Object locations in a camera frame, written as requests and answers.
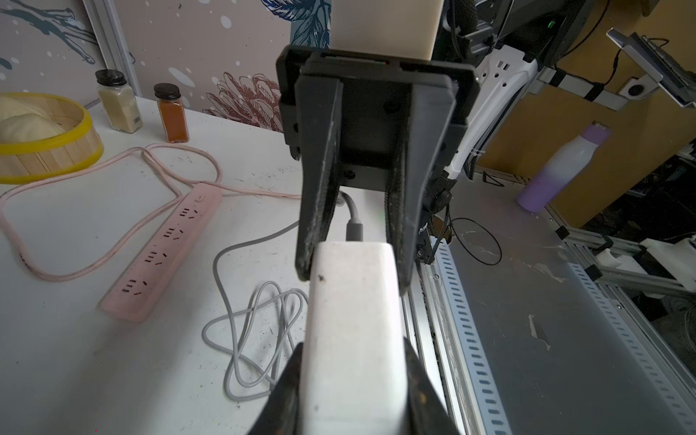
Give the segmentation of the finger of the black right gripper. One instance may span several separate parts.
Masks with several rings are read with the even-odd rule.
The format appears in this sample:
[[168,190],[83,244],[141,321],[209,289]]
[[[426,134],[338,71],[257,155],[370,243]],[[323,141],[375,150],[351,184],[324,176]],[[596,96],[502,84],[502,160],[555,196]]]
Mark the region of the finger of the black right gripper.
[[340,189],[339,143],[343,84],[336,78],[302,76],[295,84],[303,170],[295,269],[311,276],[318,244],[325,241]]
[[455,105],[451,88],[415,84],[407,116],[398,129],[385,192],[385,217],[400,295],[411,284],[422,201]]

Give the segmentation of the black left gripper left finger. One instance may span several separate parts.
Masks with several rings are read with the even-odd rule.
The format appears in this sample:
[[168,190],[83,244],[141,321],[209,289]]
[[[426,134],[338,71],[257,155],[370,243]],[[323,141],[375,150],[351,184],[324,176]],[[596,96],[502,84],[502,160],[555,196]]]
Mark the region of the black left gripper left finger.
[[298,434],[301,367],[302,344],[298,344],[248,435]]

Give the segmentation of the white USB charger block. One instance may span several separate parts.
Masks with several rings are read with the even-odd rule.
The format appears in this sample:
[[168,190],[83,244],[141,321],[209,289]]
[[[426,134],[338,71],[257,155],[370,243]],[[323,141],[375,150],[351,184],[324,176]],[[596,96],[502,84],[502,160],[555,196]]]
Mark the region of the white USB charger block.
[[402,434],[407,373],[392,248],[322,242],[311,271],[299,387],[302,434]]

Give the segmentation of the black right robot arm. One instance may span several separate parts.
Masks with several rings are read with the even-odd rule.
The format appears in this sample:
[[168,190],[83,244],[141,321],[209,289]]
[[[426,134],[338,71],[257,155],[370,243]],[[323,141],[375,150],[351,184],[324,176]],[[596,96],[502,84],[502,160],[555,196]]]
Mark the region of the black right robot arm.
[[447,207],[508,111],[562,59],[587,1],[270,1],[294,25],[277,59],[286,144],[303,170],[295,270],[308,280],[340,188],[384,194],[399,285],[431,263]]

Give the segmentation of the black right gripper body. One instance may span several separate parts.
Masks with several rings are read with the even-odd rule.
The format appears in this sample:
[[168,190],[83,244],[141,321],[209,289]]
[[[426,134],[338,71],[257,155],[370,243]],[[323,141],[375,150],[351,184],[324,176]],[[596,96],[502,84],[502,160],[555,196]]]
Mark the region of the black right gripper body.
[[438,177],[455,157],[468,117],[480,92],[473,66],[422,61],[376,54],[288,45],[275,63],[280,114],[286,144],[296,161],[301,158],[300,106],[295,84],[303,75],[337,77],[343,84],[340,161],[344,182],[364,190],[383,190],[392,166],[393,146],[410,113],[408,80],[433,74],[451,79],[454,110],[444,133],[432,175]]

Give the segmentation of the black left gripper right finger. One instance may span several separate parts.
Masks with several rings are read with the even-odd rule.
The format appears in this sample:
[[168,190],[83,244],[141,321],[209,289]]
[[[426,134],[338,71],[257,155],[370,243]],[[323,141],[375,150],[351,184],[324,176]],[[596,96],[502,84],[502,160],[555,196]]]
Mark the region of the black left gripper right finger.
[[406,375],[408,386],[408,434],[411,435],[459,435],[459,431],[442,405],[431,381],[413,349],[404,339]]

